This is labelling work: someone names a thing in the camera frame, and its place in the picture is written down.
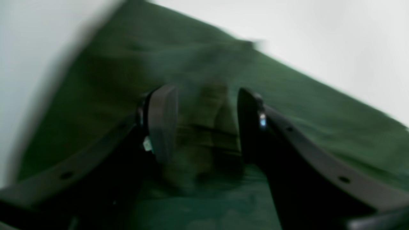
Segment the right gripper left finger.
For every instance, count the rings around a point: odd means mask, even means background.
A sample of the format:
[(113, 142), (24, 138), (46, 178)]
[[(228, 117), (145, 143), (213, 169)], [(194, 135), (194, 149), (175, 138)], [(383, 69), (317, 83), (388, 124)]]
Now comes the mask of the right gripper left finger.
[(136, 110), (89, 147), (1, 189), (2, 230), (105, 230), (125, 217), (144, 177), (171, 162), (178, 90), (142, 95)]

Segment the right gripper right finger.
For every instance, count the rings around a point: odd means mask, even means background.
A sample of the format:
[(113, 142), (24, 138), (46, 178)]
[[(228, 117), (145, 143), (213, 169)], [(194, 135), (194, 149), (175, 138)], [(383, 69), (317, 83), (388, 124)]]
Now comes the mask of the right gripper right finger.
[(243, 161), (267, 177), (283, 230), (407, 230), (408, 193), (325, 152), (253, 90), (238, 92)]

